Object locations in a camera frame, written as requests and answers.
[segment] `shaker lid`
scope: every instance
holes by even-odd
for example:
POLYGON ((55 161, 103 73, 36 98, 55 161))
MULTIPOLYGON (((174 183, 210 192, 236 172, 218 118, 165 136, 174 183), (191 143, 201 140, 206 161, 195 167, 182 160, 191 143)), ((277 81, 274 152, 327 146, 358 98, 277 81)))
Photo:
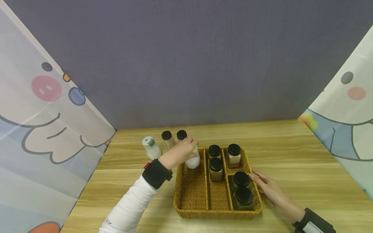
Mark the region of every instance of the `shaker lid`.
POLYGON ((236 183, 238 186, 246 187, 249 185, 249 176, 244 173, 243 171, 238 171, 236 174, 233 176, 233 181, 236 183))
POLYGON ((239 187, 237 189, 236 198, 243 205, 250 205, 253 202, 253 194, 246 187, 239 187))
POLYGON ((211 145, 209 147, 209 154, 213 157, 218 157, 221 155, 222 151, 218 145, 211 145))
POLYGON ((162 133, 162 139, 163 140, 170 140, 171 139, 171 137, 172 137, 172 134, 171 134, 171 132, 170 131, 164 131, 163 133, 162 133))
POLYGON ((213 171, 220 171, 223 168, 223 163, 219 158, 212 158, 210 159, 209 167, 213 171))
POLYGON ((238 156, 241 153, 241 147, 237 144, 230 144, 228 146, 228 153, 232 156, 238 156))
POLYGON ((176 133, 176 137, 179 139, 179 140, 184 140, 184 138, 187 137, 187 132, 185 130, 179 130, 177 133, 176 133))
POLYGON ((155 144, 156 142, 151 136, 144 137, 142 140, 142 145, 146 150, 150 150, 155 144))

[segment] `white curtain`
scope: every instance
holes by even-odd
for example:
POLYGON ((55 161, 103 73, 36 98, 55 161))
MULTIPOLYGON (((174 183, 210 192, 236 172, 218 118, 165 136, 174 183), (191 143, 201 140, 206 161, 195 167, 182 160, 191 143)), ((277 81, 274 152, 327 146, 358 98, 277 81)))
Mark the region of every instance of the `white curtain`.
POLYGON ((56 233, 115 130, 0 1, 0 232, 56 233))
POLYGON ((301 118, 373 199, 373 28, 301 118))

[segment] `spice jar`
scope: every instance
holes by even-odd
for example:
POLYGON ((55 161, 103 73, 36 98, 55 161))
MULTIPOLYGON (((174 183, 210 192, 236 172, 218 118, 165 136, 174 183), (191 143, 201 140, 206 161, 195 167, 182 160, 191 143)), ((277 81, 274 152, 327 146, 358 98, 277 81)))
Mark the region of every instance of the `spice jar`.
MULTIPOLYGON (((179 130, 177 133, 176 133, 176 137, 178 138, 178 141, 181 142, 182 140, 184 140, 184 138, 187 138, 188 135, 186 134, 187 132, 185 130, 179 130)), ((195 146, 192 150, 192 153, 195 154, 195 157, 193 158, 190 158, 188 159, 187 161, 185 161, 185 165, 187 168, 190 168, 190 169, 195 169, 199 166, 200 164, 200 154, 198 153, 198 148, 197 146, 195 146)))
POLYGON ((243 171, 238 171, 231 177, 230 186, 231 193, 234 193, 239 187, 247 187, 249 185, 250 177, 243 171))
POLYGON ((209 161, 210 177, 212 182, 223 181, 223 163, 219 158, 212 158, 209 161))
POLYGON ((182 140, 184 140, 184 138, 187 137, 187 132, 185 130, 179 130, 177 133, 176 133, 176 137, 178 138, 178 141, 181 142, 182 140))
POLYGON ((239 167, 241 162, 241 148, 237 144, 230 144, 228 146, 227 164, 228 168, 239 167))
POLYGON ((253 194, 248 188, 239 187, 232 195, 232 203, 235 210, 252 210, 253 194))
POLYGON ((144 146, 149 159, 155 160, 162 155, 161 149, 151 136, 144 137, 142 145, 144 146))
POLYGON ((219 158, 222 159, 222 150, 218 145, 211 145, 209 147, 209 156, 210 159, 212 158, 219 158))
POLYGON ((175 140, 170 131, 164 131, 162 133, 162 139, 164 144, 166 145, 167 150, 171 149, 173 146, 176 145, 175 140))

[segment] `wicker basket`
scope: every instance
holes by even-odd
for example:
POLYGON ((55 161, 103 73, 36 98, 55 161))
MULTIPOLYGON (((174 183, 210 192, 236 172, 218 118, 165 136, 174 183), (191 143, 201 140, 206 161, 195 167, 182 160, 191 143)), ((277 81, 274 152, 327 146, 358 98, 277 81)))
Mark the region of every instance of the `wicker basket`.
POLYGON ((249 161, 241 148, 241 165, 239 168, 227 167, 227 147, 221 147, 224 179, 211 182, 209 171, 208 148, 198 148, 201 163, 196 169, 188 169, 185 164, 178 166, 176 174, 173 206, 182 218, 233 218, 250 219, 262 212, 263 204, 255 182, 250 182, 249 189, 254 195, 252 211, 233 209, 229 179, 237 171, 251 173, 249 161))

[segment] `gray circle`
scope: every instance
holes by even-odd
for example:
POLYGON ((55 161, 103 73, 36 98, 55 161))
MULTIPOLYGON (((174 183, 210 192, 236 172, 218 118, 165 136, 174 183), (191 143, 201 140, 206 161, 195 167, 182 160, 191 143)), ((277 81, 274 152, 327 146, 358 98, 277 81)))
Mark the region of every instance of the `gray circle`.
POLYGON ((53 70, 52 65, 49 64, 48 62, 43 62, 41 64, 41 68, 43 68, 43 70, 48 71, 48 72, 53 70))
POLYGON ((348 71, 342 75, 341 82, 343 84, 349 84, 354 78, 354 74, 351 71, 348 71))

